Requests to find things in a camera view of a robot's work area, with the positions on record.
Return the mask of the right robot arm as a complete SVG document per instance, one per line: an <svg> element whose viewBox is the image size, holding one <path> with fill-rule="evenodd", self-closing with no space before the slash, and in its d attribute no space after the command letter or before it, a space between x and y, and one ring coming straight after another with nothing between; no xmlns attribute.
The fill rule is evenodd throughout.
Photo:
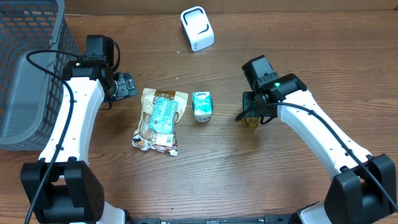
<svg viewBox="0 0 398 224"><path fill-rule="evenodd" d="M279 118L321 162L331 180L323 202L291 215L268 215L265 223L374 223L397 212L396 166L386 154L372 155L320 108L293 73L280 77L264 55L242 66L250 91L236 117L267 124Z"/></svg>

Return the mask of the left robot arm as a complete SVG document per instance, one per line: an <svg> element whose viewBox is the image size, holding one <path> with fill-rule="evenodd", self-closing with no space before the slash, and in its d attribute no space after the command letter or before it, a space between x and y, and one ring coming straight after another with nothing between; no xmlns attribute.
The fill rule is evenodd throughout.
<svg viewBox="0 0 398 224"><path fill-rule="evenodd" d="M88 151L96 114L102 103L136 96L129 72L119 72L119 45L105 35L89 35L83 55L72 54L61 75L60 111L37 162L25 163L21 182L30 207L29 223L130 223L127 210L105 201L104 188L89 168Z"/></svg>

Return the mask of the brown snack bag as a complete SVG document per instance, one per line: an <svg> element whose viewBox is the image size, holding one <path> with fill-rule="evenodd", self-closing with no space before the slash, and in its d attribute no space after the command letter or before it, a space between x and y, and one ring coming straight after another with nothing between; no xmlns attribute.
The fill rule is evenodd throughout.
<svg viewBox="0 0 398 224"><path fill-rule="evenodd" d="M172 134L161 134L150 128L150 119L157 98L166 98L178 102L178 108L174 117L174 131ZM171 156L178 155L175 125L180 121L187 107L188 94L180 91L162 91L145 88L141 96L141 118L138 128L132 138L132 146L143 151L153 149Z"/></svg>

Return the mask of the teal tissue pack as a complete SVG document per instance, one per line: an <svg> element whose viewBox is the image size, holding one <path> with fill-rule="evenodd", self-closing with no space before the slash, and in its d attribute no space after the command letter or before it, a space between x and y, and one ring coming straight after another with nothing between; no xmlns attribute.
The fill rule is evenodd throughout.
<svg viewBox="0 0 398 224"><path fill-rule="evenodd" d="M193 117L198 122L207 122L213 115L213 100L209 91L193 92Z"/></svg>

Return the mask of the teal wet wipes pack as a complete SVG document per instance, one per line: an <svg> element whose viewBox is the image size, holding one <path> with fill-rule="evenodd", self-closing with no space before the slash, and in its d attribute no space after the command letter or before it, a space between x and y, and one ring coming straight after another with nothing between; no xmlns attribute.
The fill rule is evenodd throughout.
<svg viewBox="0 0 398 224"><path fill-rule="evenodd" d="M174 131L174 117L178 102L166 98L157 98L150 119L150 128L157 133L172 134Z"/></svg>

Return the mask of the yellow liquid bottle silver cap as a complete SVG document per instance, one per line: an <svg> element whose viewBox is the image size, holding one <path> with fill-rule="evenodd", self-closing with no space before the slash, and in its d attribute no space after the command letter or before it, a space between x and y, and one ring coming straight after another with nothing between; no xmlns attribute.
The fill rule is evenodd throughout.
<svg viewBox="0 0 398 224"><path fill-rule="evenodd" d="M247 126L250 128L257 128L260 121L261 121L261 117L252 117L252 116L245 117L245 122L246 122Z"/></svg>

